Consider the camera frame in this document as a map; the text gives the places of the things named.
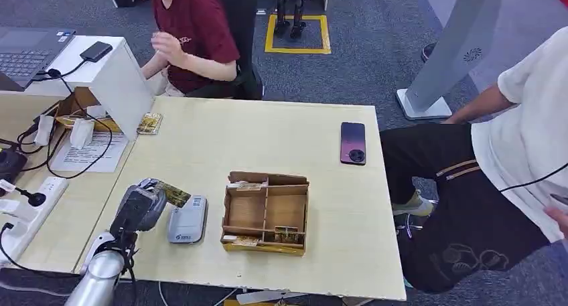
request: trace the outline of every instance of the black cable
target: black cable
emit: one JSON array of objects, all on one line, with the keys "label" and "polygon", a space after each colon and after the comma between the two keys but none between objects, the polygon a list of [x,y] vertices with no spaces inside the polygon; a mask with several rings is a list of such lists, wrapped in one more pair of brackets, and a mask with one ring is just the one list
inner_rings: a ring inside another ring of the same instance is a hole
[{"label": "black cable", "polygon": [[130,273],[130,279],[132,279],[132,305],[136,306],[136,300],[138,299],[138,290],[136,287],[136,276],[134,276],[134,268],[132,263],[128,260],[126,263],[126,268]]},{"label": "black cable", "polygon": [[18,148],[17,143],[10,140],[0,139],[0,143],[9,145],[12,150],[16,150]]},{"label": "black cable", "polygon": [[508,191],[508,190],[511,190],[511,189],[516,189],[516,188],[518,188],[518,187],[526,187],[526,186],[528,186],[528,185],[538,183],[538,182],[540,182],[540,181],[543,181],[543,180],[545,180],[545,179],[548,179],[549,177],[553,176],[553,175],[556,174],[556,173],[559,173],[560,171],[566,169],[566,167],[568,167],[568,163],[566,163],[566,164],[564,164],[563,166],[559,167],[558,169],[556,169],[556,170],[550,172],[549,174],[545,175],[544,177],[541,177],[541,178],[536,179],[536,180],[531,181],[531,182],[522,183],[522,184],[518,184],[518,185],[513,185],[513,186],[511,186],[511,187],[506,187],[506,188],[504,188],[503,190],[499,190],[499,192],[505,192],[505,191]]},{"label": "black cable", "polygon": [[73,100],[75,101],[75,104],[77,104],[77,106],[85,113],[85,115],[90,117],[91,119],[95,120],[96,122],[98,122],[102,126],[106,127],[109,130],[109,135],[110,135],[109,143],[106,145],[106,148],[104,149],[104,151],[93,162],[91,162],[89,165],[87,165],[86,168],[84,168],[81,172],[77,173],[76,175],[72,175],[70,177],[64,177],[62,175],[58,175],[57,173],[53,172],[53,170],[51,169],[49,160],[46,161],[46,166],[48,167],[49,172],[51,172],[53,175],[55,175],[56,177],[62,177],[64,179],[73,179],[73,178],[78,177],[79,175],[82,175],[83,173],[85,173],[87,170],[90,169],[90,167],[92,167],[96,162],[98,162],[98,160],[100,160],[102,157],[104,157],[104,155],[107,153],[107,151],[111,147],[111,144],[113,143],[113,130],[108,125],[106,125],[103,122],[101,122],[100,120],[98,120],[96,117],[87,113],[87,111],[83,108],[83,106],[81,106],[81,104],[79,104],[79,101],[77,100],[75,93],[73,93],[73,90],[71,90],[71,87],[69,87],[69,85],[67,84],[65,79],[63,79],[61,74],[56,75],[56,77],[59,78],[63,82],[63,84],[65,84],[65,87],[67,88],[69,93],[73,96]]},{"label": "black cable", "polygon": [[28,168],[26,168],[26,169],[22,169],[21,171],[22,171],[22,172],[26,172],[26,171],[36,170],[36,169],[39,169],[39,168],[45,166],[46,164],[48,164],[48,162],[51,161],[51,159],[52,159],[53,156],[55,155],[55,152],[56,152],[57,148],[59,147],[59,144],[61,143],[61,141],[62,141],[63,138],[65,137],[65,135],[67,135],[67,130],[64,130],[64,131],[61,133],[61,135],[59,136],[59,139],[57,140],[57,143],[55,144],[55,147],[54,147],[54,150],[53,150],[53,151],[51,151],[51,141],[52,141],[52,140],[50,139],[50,142],[49,142],[49,144],[48,144],[48,157],[47,157],[47,159],[46,159],[44,162],[40,163],[39,165],[36,165],[35,167],[28,167]]},{"label": "black cable", "polygon": [[[35,149],[35,150],[26,151],[26,150],[24,150],[23,147],[22,147],[22,145],[33,145],[33,144],[34,144],[34,142],[24,143],[23,140],[24,140],[26,137],[32,135],[33,132],[35,132],[37,129],[38,129],[38,125],[37,125],[37,124],[34,124],[34,125],[32,125],[26,132],[23,132],[22,134],[18,135],[18,137],[16,138],[16,140],[17,140],[17,150],[18,150],[18,151],[22,152],[23,154],[31,155],[31,154],[34,154],[34,153],[37,153],[37,152],[41,151],[41,150],[44,148],[43,146],[40,146],[40,147],[38,147],[38,148]],[[51,142],[51,140],[52,140],[52,136],[53,136],[53,132],[54,132],[54,131],[55,131],[55,125],[53,125],[52,130],[51,130],[51,132],[50,132],[50,139],[49,139],[49,142]]]},{"label": "black cable", "polygon": [[[70,70],[69,72],[65,73],[65,74],[61,74],[61,77],[65,77],[68,75],[71,75],[73,73],[75,73],[75,71],[77,71],[79,69],[79,67],[83,66],[83,64],[85,64],[87,62],[87,60],[83,60],[81,63],[79,63],[79,65],[77,65],[75,68],[73,68],[72,70]],[[42,72],[41,75],[47,75],[47,72]],[[37,80],[31,80],[32,82],[43,82],[46,80],[56,80],[59,77],[45,77],[45,78],[39,78]]]},{"label": "black cable", "polygon": [[20,264],[18,264],[17,262],[15,262],[10,256],[8,256],[8,254],[6,253],[6,251],[4,250],[4,247],[2,246],[2,235],[4,235],[4,231],[6,231],[6,229],[12,229],[14,227],[13,224],[6,222],[4,224],[4,226],[2,227],[2,231],[0,231],[0,250],[2,251],[2,253],[4,254],[4,256],[6,257],[6,259],[11,262],[14,266],[23,269],[25,271],[29,271],[31,273],[34,273],[36,275],[42,276],[42,277],[47,277],[47,278],[51,278],[51,279],[67,279],[67,278],[79,278],[79,275],[59,275],[59,276],[55,276],[55,275],[49,275],[46,272],[43,271],[37,271],[35,269],[29,269],[27,267],[24,267]]}]

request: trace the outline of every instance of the black chair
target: black chair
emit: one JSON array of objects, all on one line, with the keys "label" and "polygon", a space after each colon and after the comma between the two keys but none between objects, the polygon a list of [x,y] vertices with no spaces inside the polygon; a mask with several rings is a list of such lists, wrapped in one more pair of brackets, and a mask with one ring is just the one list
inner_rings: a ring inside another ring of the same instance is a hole
[{"label": "black chair", "polygon": [[[232,82],[234,98],[260,100],[263,97],[263,82],[253,64],[253,39],[258,0],[221,0],[234,42],[240,54],[236,61],[237,77]],[[215,84],[204,88],[206,97],[215,97]]]}]

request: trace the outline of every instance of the hand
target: hand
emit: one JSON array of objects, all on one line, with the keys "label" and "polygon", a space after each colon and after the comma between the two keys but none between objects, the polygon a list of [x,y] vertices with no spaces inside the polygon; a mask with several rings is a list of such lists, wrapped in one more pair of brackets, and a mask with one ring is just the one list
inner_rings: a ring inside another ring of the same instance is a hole
[{"label": "hand", "polygon": [[560,231],[564,234],[565,238],[568,238],[568,214],[564,214],[562,210],[558,208],[545,208],[545,212],[560,226]]},{"label": "hand", "polygon": [[177,38],[161,31],[154,34],[151,42],[158,55],[164,57],[170,64],[182,67],[186,60],[186,53],[182,50],[182,45]]}]

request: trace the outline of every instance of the red t-shirt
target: red t-shirt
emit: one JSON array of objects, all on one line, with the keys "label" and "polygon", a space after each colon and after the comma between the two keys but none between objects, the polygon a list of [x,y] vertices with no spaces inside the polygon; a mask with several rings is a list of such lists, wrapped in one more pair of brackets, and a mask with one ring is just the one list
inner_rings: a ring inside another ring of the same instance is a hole
[{"label": "red t-shirt", "polygon": [[[240,57],[219,0],[172,0],[169,9],[162,0],[153,0],[153,6],[159,30],[179,39],[184,52],[223,64]],[[183,93],[214,82],[176,66],[167,75]]]}]

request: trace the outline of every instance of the smartphone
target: smartphone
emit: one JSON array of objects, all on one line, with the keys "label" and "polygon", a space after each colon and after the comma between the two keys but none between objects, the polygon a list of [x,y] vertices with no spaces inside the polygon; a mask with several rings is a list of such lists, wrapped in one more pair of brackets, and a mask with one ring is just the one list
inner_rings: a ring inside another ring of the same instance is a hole
[{"label": "smartphone", "polygon": [[365,165],[365,125],[361,123],[341,123],[341,163]]}]

